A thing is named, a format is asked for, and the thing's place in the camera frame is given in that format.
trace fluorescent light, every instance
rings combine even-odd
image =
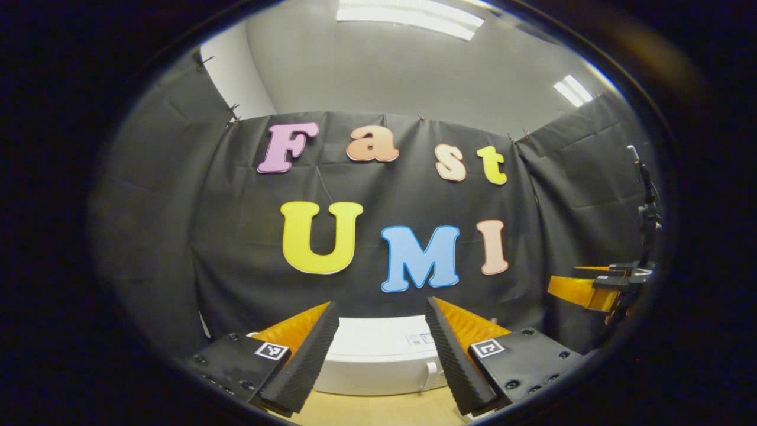
[[[484,23],[473,14],[430,0],[341,0],[336,20],[401,23],[465,41]]]
[[[584,100],[584,102],[589,102],[592,97],[589,94],[589,92],[584,89],[584,87],[575,79],[573,76],[567,76],[565,79],[563,79],[564,82],[570,86],[571,89],[573,89],[574,92],[576,92],[581,99]]]
[[[570,103],[572,103],[575,107],[580,107],[584,104],[584,102],[581,101],[575,93],[568,89],[568,87],[562,81],[556,83],[554,85],[554,88],[557,89],[560,94],[565,96],[565,98],[568,99]]]

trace black fabric curtain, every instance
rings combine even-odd
[[[421,315],[437,296],[511,329],[536,327],[586,351],[603,316],[547,295],[551,274],[640,255],[643,199],[626,145],[648,145],[626,107],[600,96],[513,142],[481,130],[396,114],[308,112],[227,124],[228,107],[187,55],[146,93],[104,157],[90,214],[101,276],[156,347],[182,355],[212,336],[253,331],[332,300],[347,317]],[[291,170],[261,174],[269,128],[314,122]],[[379,125],[400,151],[391,162],[353,161],[358,127]],[[442,179],[438,144],[459,148],[467,176]],[[476,151],[493,146],[504,185],[490,182]],[[357,202],[355,255],[330,275],[306,274],[282,254],[281,205],[314,202],[311,246],[335,244],[333,202]],[[501,220],[509,268],[484,275],[479,221]],[[389,247],[381,232],[407,226],[425,248],[440,226],[459,228],[450,287],[425,283],[385,293]]]

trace foam letter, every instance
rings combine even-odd
[[[460,161],[463,159],[463,154],[456,146],[441,143],[436,145],[434,153],[436,159],[439,160],[436,164],[436,171],[439,172],[439,176],[456,182],[466,178],[466,166]]]
[[[400,156],[394,147],[394,134],[382,126],[364,126],[352,130],[352,139],[347,145],[347,157],[355,161],[392,161]]]
[[[271,140],[268,142],[266,159],[257,166],[258,173],[284,173],[289,171],[291,163],[286,160],[286,152],[291,151],[292,158],[299,157],[305,149],[305,135],[314,137],[318,134],[318,124],[277,124],[269,128]],[[291,135],[299,132],[294,139]]]
[[[308,274],[334,274],[345,269],[355,255],[355,220],[363,213],[356,202],[335,202],[329,211],[336,216],[334,251],[317,255],[310,249],[310,225],[320,208],[314,202],[293,201],[282,205],[284,258],[294,269]]]
[[[507,261],[502,253],[501,230],[505,227],[502,221],[490,220],[478,222],[476,229],[484,236],[484,253],[486,262],[481,267],[484,275],[494,275],[507,271]]]
[[[424,250],[410,228],[385,228],[381,236],[389,243],[389,277],[381,285],[381,290],[393,293],[410,288],[410,282],[404,278],[405,268],[418,288],[423,287],[432,267],[434,275],[428,281],[429,286],[457,284],[460,280],[455,274],[455,240],[458,235],[460,231],[456,227],[438,227]]]
[[[486,146],[475,152],[479,157],[484,159],[484,174],[489,182],[497,185],[504,185],[507,182],[507,175],[500,173],[500,163],[505,162],[501,154],[493,146]]]

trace yellow letter u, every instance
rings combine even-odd
[[[310,226],[320,208],[314,202],[293,201],[282,205],[284,215],[284,258],[292,267],[308,274],[334,274],[345,269],[355,255],[355,220],[363,213],[356,202],[335,202],[329,212],[336,217],[334,251],[317,255],[310,249]]]

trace blue letter m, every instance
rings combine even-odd
[[[381,290],[393,293],[410,288],[410,282],[404,277],[405,268],[418,288],[423,287],[431,267],[434,275],[428,281],[429,286],[456,284],[460,280],[455,274],[455,240],[458,235],[460,231],[456,227],[438,227],[424,250],[410,228],[385,228],[381,236],[389,243],[389,277],[381,285]]]

